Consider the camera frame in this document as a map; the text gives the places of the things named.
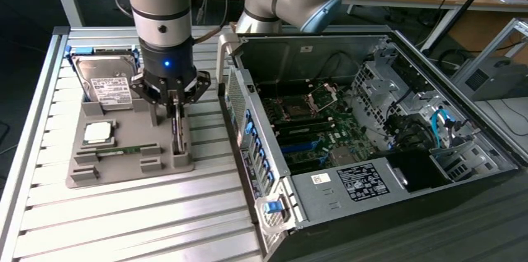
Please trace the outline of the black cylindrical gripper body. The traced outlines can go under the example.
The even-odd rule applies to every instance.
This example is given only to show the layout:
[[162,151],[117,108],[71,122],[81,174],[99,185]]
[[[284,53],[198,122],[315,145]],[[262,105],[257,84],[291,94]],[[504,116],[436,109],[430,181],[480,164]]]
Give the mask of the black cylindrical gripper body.
[[145,77],[150,83],[168,79],[169,84],[189,85],[197,78],[198,72],[193,63],[194,38],[189,37],[181,44],[170,47],[156,46],[139,39],[145,66]]

